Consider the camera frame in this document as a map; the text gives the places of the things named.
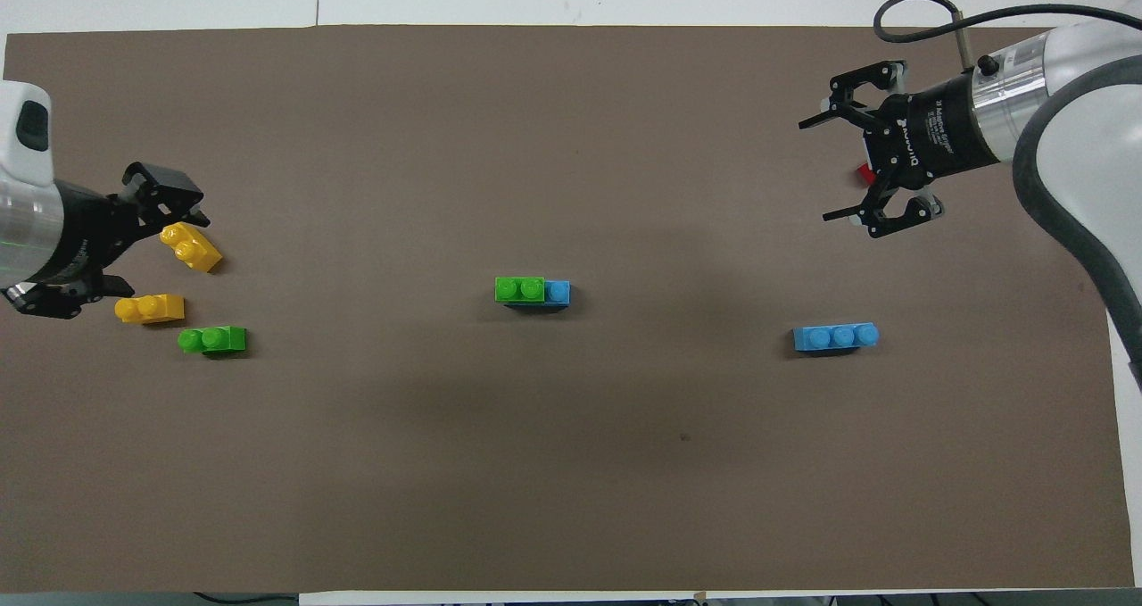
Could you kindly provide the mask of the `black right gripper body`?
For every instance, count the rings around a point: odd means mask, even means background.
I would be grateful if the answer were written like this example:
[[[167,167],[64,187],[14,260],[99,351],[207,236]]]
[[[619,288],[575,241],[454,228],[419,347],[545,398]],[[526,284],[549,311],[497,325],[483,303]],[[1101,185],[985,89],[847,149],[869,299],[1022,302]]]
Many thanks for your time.
[[[884,157],[896,157],[893,181],[922,188],[936,178],[996,164],[973,112],[972,76],[958,76],[914,94],[890,95],[878,118],[892,126]]]

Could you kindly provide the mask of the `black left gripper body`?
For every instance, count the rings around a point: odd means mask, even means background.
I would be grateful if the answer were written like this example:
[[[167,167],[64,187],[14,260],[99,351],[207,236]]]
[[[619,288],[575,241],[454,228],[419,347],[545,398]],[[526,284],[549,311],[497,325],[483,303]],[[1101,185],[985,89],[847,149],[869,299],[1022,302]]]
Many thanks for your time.
[[[138,240],[137,204],[118,195],[99,195],[89,188],[58,186],[61,191],[61,240],[39,270],[39,281],[49,286],[113,286],[103,275]]]

